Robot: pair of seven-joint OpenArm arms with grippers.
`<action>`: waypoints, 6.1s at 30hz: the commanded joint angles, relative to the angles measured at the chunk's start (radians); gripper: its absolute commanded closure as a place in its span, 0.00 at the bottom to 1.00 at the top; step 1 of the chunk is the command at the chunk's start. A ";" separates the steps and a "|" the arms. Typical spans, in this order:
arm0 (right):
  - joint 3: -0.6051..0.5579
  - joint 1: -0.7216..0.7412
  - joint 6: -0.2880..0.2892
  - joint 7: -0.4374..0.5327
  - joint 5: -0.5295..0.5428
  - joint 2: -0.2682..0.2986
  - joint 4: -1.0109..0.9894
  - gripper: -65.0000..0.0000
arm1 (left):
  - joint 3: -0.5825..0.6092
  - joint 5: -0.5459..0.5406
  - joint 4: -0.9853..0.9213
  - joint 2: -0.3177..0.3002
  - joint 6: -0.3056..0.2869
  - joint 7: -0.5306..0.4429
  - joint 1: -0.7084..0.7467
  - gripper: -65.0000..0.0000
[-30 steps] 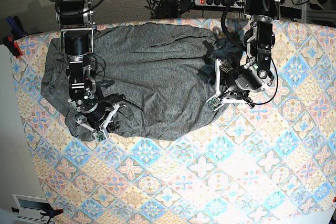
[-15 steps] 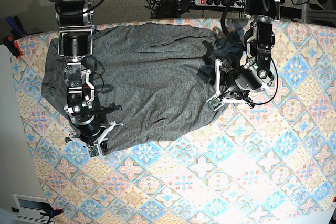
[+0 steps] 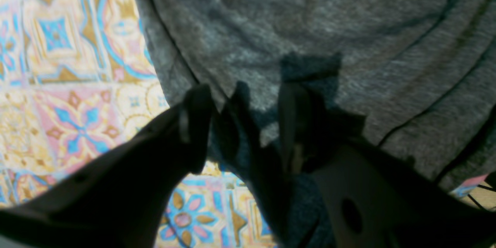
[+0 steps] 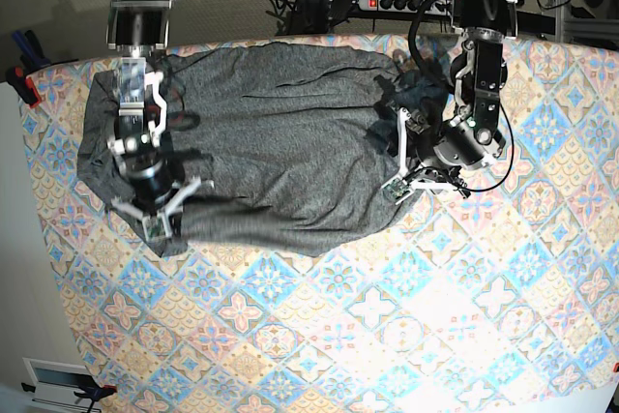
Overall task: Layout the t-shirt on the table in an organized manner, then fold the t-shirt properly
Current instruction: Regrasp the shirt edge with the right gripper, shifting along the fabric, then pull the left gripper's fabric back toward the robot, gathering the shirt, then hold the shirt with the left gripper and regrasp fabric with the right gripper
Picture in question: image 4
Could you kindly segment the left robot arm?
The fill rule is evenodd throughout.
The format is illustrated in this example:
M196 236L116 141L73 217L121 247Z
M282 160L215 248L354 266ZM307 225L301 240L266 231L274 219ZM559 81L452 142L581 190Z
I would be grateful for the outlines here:
M499 122L507 117L500 102L508 77L503 43L517 32L516 2L424 0L420 5L408 34L411 57L422 77L453 98L455 108L445 118L445 105L430 97L395 98L398 169L381 189L396 204L417 191L453 191L468 197L473 189L461 171L496 163L514 139L500 132ZM450 8L452 27L461 37L461 52L446 74L423 59L416 43L425 14L440 5Z

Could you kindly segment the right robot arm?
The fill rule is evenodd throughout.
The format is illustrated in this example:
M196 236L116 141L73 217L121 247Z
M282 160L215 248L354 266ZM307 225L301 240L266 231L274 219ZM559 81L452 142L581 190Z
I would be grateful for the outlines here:
M133 188L133 198L114 198L112 207L136 220L146 241L174 236L185 202L212 181L190 180L172 172L168 104L161 94L164 74L149 61L168 45L169 12L175 0L111 0L107 27L110 48L120 52L115 71L118 113L107 148L115 166Z

